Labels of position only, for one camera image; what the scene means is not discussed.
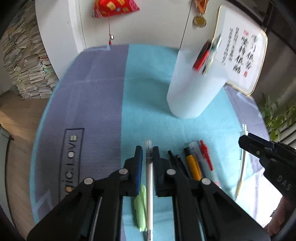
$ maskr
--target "black pen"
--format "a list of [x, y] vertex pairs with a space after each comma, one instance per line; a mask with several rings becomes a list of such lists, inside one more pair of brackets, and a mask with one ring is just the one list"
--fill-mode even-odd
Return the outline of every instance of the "black pen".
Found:
[[181, 167], [181, 169], [182, 169], [182, 172], [185, 174], [186, 177], [189, 177], [189, 174], [188, 174], [188, 172], [187, 172], [186, 167], [184, 166], [184, 163], [183, 163], [181, 157], [180, 157], [179, 155], [176, 155], [175, 157], [176, 157], [177, 160], [178, 160], [178, 163], [179, 163], [179, 165], [180, 165], [180, 167]]
[[176, 171], [182, 171], [181, 167], [179, 166], [177, 158], [174, 157], [171, 150], [168, 151], [168, 154], [170, 156], [170, 163], [172, 168], [175, 169]]

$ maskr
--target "white door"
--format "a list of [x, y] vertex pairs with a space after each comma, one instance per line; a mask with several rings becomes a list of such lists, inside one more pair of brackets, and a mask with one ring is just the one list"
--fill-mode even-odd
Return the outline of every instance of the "white door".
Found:
[[[179, 48], [191, 0], [135, 0], [138, 12], [110, 17], [113, 44], [151, 44]], [[79, 0], [87, 48], [108, 44], [108, 18], [93, 18], [94, 0]]]
[[192, 24], [194, 17], [200, 15], [194, 7], [195, 3], [192, 3], [181, 49], [200, 51], [207, 40], [212, 40], [216, 28], [218, 9], [222, 4], [228, 4], [228, 2], [225, 0], [212, 0], [208, 2], [203, 16], [207, 24], [205, 27], [199, 28]]

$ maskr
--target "pen holder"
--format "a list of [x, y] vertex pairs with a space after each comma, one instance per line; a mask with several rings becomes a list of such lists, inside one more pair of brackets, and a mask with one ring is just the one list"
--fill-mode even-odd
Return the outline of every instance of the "pen holder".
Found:
[[195, 59], [191, 51], [179, 51], [167, 93], [171, 113], [183, 119], [198, 117], [227, 81], [220, 62], [214, 60], [208, 72], [202, 75], [201, 70], [192, 69]]

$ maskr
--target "white pen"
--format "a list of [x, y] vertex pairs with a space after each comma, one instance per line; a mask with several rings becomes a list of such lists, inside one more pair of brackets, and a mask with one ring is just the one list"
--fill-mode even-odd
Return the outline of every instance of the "white pen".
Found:
[[145, 141], [146, 198], [147, 198], [147, 241], [153, 240], [153, 164], [152, 143]]
[[[242, 124], [242, 129], [243, 131], [240, 132], [240, 135], [248, 135], [248, 131], [247, 131], [247, 125], [246, 124]], [[235, 191], [235, 195], [234, 195], [234, 201], [237, 200], [237, 197], [239, 195], [240, 189], [242, 187], [242, 182], [244, 180], [244, 174], [245, 174], [245, 169], [247, 166], [246, 163], [246, 151], [241, 149], [241, 154], [240, 154], [240, 158], [239, 158], [242, 162], [241, 162], [241, 169], [240, 169], [240, 173], [239, 173], [239, 180], [237, 182], [237, 189]]]

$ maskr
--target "wooden floor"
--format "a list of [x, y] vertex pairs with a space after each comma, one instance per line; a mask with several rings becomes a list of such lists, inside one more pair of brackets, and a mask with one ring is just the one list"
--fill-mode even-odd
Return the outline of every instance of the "wooden floor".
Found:
[[0, 96], [0, 123], [14, 138], [7, 155], [7, 195], [13, 221], [26, 238], [34, 226], [29, 174], [33, 142], [48, 99], [23, 100], [12, 92]]

